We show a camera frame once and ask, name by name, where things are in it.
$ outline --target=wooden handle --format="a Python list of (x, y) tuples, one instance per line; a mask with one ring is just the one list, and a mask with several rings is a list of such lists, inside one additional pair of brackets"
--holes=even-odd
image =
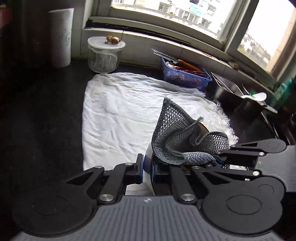
[(202, 72), (199, 68), (194, 67), (193, 65), (186, 63), (185, 61), (179, 59), (178, 65), (184, 69), (189, 69), (196, 72)]

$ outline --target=basket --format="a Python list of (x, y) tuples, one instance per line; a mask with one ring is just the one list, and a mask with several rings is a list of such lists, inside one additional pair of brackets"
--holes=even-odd
[(202, 69), (207, 77), (201, 77), (195, 74), (186, 73), (180, 70), (175, 70), (166, 65), (164, 58), (161, 58), (163, 63), (163, 81), (169, 82), (174, 85), (179, 85), (189, 88), (197, 88), (202, 90), (207, 86), (212, 78), (209, 76), (208, 72), (205, 71), (201, 66), (196, 66)]

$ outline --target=white cloth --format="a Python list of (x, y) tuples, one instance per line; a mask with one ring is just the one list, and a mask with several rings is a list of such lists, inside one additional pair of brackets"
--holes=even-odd
[[(165, 96), (193, 119), (202, 116), (209, 131), (226, 133), (230, 145), (237, 143), (223, 110), (195, 88), (181, 88), (139, 74), (97, 74), (87, 84), (83, 103), (84, 170), (95, 165), (113, 169), (120, 163), (135, 162), (138, 153), (145, 154)], [(132, 189), (138, 191), (137, 195), (148, 194), (145, 185), (130, 185), (127, 193)]]

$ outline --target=white plastic spoon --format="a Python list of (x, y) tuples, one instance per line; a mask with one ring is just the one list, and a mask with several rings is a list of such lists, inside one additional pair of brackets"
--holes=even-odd
[(241, 97), (242, 97), (243, 99), (245, 99), (245, 98), (249, 98), (249, 99), (255, 100), (255, 101), (257, 101), (257, 102), (261, 102), (261, 101), (266, 100), (267, 95), (266, 95), (266, 93), (264, 93), (264, 92), (259, 92), (259, 93), (253, 94), (253, 95), (243, 95), (243, 96), (241, 96)]

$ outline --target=white cylinder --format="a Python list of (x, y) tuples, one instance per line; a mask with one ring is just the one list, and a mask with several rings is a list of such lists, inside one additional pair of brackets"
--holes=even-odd
[(51, 63), (63, 68), (71, 62), (71, 33), (74, 8), (49, 11)]

